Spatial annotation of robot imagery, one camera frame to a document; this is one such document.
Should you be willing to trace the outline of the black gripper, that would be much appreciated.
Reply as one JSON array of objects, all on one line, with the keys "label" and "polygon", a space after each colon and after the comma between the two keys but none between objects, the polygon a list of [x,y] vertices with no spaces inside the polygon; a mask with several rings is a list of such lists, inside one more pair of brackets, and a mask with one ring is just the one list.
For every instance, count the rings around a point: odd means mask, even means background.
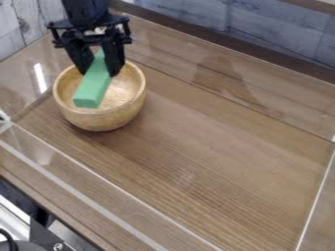
[{"label": "black gripper", "polygon": [[95,60],[88,46],[100,45],[110,76],[116,76],[126,64],[124,44],[132,43],[130,18],[114,15],[108,0],[60,0],[64,20],[50,22],[54,46],[66,48],[68,56],[84,75]]}]

